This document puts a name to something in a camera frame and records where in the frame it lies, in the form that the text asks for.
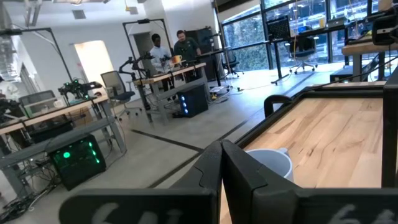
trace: white shirt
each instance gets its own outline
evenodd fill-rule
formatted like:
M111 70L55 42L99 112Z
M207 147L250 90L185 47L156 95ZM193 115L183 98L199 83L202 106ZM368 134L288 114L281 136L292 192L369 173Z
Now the white shirt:
M18 88L13 83L7 81L0 82L0 93L4 94L7 100L15 100L17 102L21 96Z
M155 67L155 69L158 72L161 73L167 73L170 71L170 60L166 60L164 62L164 66L162 66L162 62L160 61L161 58L164 58L164 56L172 57L171 54L164 48L164 47L156 47L154 46L152 50L149 52L153 57L150 62L152 62L152 65Z

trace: office chair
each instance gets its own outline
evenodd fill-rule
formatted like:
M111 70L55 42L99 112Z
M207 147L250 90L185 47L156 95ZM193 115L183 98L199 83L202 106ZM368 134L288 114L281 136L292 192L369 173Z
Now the office chair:
M295 74L297 74L297 70L299 68L303 68L303 71L305 70L305 66L312 67L312 71L315 71L315 68L318 67L318 64L316 63L315 65L309 64L306 61L309 60L310 56L315 54L317 52L317 43L313 37L302 37L298 38L296 40L296 51L294 55L294 40L291 41L289 46L289 52L290 52L290 58L296 58L296 60L300 61L299 64L294 65L293 67L290 67L290 72L293 72L292 69L296 68L296 71L294 71Z
M121 103L124 106L122 112L120 112L119 114L115 114L116 117L119 117L120 121L122 120L120 117L125 113L130 118L131 111L134 110L142 111L142 109L139 107L129 108L126 106L126 104L130 102L131 97L134 96L136 93L134 93L131 88L131 82L128 82L130 87L129 91L126 90L126 87L124 86L124 83L120 77L119 72L117 71L106 72L104 74L101 74L101 77L102 80L104 81L104 84L106 86L111 101L113 103Z
M221 63L222 63L223 68L228 70L228 73L225 75L225 77L227 77L228 75L236 75L239 78L239 75L237 74L237 72L241 72L244 75L243 71L234 70L234 67L239 65L239 62L236 60L236 57L235 57L234 52L232 51L231 47L225 48L225 52L222 55Z
M54 102L58 99L55 98L54 92L52 90L42 91L39 93L34 93L31 95L23 96L19 98L19 102L24 108L25 115L29 115L26 111L25 106L32 103L41 102L44 100L49 100L45 103L39 105L30 106L30 113L34 114L41 112L43 107L47 107L49 110L54 108ZM64 114L57 116L55 118L43 121L39 124L34 124L26 127L29 136L32 138L34 143L39 143L41 141L53 138L59 134L71 131L73 129L72 120L68 119Z

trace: concrete floor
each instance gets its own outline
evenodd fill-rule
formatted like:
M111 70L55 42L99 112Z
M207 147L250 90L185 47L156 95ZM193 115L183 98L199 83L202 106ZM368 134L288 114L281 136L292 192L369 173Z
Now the concrete floor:
M232 86L244 90L240 93L234 88L228 96L228 101L220 104L212 104L208 111L194 118L172 119L170 123L163 125L158 116L154 116L154 122L149 124L144 114L138 117L132 115L131 119L124 117L120 128L124 132L127 154L116 161L103 174L86 181L68 192L63 186L59 186L53 192L43 197L34 206L34 210L27 212L21 218L10 223L29 224L53 224L59 223L58 209L62 202L81 189L113 188L136 189L146 187L167 188L190 168L200 155L201 149L213 141L224 136L231 141L237 140L244 133L253 128L264 119L263 102L272 94L294 95L305 86L329 82L329 74L342 67L343 64L320 65L317 72L305 72L291 75L285 78L279 85L271 85L270 82L277 79L275 70L246 72L239 79L232 80ZM131 106L142 106L141 101L131 103ZM230 130L240 125L235 131ZM144 134L134 133L137 130ZM149 137L158 136L161 140ZM181 147L171 144L169 140L187 144ZM109 147L101 145L104 155L108 155ZM115 147L107 158L109 165L120 157L120 152ZM44 180L35 180L35 187L46 184ZM10 188L7 180L0 174L0 191L3 197L0 205L7 204L14 199L16 194Z

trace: white cup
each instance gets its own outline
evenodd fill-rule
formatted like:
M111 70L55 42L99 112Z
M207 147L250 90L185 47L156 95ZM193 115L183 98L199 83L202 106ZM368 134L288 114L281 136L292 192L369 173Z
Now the white cup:
M270 170L293 182L293 162L286 148L254 149L246 152Z
M57 100L57 101L54 101L54 107L63 108L63 107L65 107L65 104L63 103L62 100Z

